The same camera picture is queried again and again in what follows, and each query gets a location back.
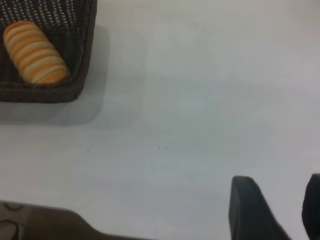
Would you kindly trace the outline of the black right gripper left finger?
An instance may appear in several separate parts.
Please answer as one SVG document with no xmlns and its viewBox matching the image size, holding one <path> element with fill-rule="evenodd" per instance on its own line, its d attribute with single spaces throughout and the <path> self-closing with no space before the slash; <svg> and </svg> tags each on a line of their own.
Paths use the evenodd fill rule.
<svg viewBox="0 0 320 240">
<path fill-rule="evenodd" d="M 248 176 L 231 181 L 228 220 L 232 240 L 289 240 L 257 183 Z"/>
</svg>

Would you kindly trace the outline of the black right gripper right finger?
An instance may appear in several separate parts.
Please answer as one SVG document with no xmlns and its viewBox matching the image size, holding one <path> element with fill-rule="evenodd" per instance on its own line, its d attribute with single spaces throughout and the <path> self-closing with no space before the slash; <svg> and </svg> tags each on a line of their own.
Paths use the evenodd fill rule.
<svg viewBox="0 0 320 240">
<path fill-rule="evenodd" d="M 320 174 L 312 174 L 302 205 L 302 222 L 310 240 L 320 239 Z"/>
</svg>

